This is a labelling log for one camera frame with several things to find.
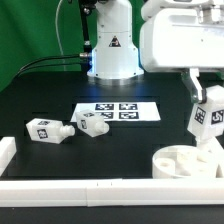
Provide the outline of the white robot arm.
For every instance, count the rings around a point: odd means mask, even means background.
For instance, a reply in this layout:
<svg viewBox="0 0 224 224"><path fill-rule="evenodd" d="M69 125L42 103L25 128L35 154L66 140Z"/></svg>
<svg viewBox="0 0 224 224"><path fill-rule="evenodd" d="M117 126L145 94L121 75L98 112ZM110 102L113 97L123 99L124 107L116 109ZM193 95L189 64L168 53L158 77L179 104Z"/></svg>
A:
<svg viewBox="0 0 224 224"><path fill-rule="evenodd" d="M97 44L88 76L105 84L143 72L179 72L192 100L204 103L201 72L224 72L224 0L146 0L139 44L129 0L97 0Z"/></svg>

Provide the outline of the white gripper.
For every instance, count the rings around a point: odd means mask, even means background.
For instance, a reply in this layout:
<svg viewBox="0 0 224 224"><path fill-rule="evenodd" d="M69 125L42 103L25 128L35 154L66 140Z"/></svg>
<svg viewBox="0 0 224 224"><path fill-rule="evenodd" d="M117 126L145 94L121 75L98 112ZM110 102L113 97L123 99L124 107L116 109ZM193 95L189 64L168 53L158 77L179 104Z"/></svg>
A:
<svg viewBox="0 0 224 224"><path fill-rule="evenodd" d="M139 48L148 72L189 68L181 73L182 81L191 101L202 103L199 69L224 69L224 26L200 24L193 9L166 8L142 25Z"/></svg>

